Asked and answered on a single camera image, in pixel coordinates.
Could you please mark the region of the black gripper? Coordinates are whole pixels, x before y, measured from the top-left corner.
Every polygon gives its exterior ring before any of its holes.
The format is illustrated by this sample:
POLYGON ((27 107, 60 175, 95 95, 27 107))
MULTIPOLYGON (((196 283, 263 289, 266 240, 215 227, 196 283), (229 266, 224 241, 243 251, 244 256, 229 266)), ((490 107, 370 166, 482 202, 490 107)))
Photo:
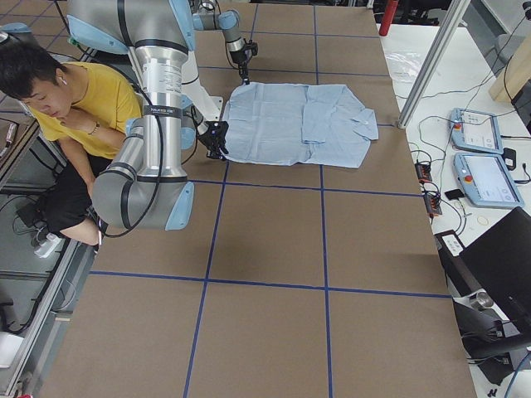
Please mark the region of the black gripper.
POLYGON ((205 121, 206 131, 198 135, 198 140, 207 148, 207 157, 226 161, 229 153, 226 148, 226 135, 229 128, 226 121, 205 121))
POLYGON ((248 64, 258 55, 258 43, 253 40, 238 39, 231 43, 231 61, 236 64, 243 85, 250 84, 248 64))

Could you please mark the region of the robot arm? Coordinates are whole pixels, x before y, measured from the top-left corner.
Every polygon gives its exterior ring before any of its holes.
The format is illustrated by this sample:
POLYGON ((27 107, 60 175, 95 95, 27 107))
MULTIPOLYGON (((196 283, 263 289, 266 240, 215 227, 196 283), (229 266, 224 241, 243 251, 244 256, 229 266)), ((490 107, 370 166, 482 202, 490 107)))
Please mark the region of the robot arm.
POLYGON ((241 83, 251 83, 248 65, 258 55, 258 43, 247 40, 240 29, 240 14, 235 9, 222 11, 218 1, 195 0, 188 2, 192 12, 192 23, 196 31, 221 32, 229 66, 238 71, 241 83))
POLYGON ((70 1, 71 36, 84 46, 129 56, 144 97, 142 115, 95 181, 92 204, 108 226, 184 228, 194 186, 182 166, 182 68, 195 48, 187 1, 70 1))

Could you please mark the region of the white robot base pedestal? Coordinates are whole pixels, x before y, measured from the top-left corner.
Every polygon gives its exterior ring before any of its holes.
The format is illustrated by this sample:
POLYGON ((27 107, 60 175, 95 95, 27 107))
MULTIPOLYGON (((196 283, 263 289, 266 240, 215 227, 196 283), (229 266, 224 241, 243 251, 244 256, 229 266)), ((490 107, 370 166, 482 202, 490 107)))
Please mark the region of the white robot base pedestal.
POLYGON ((182 67, 182 93, 192 101, 206 120, 220 119, 223 98, 208 94, 202 86, 194 51, 188 52, 188 59, 182 67))

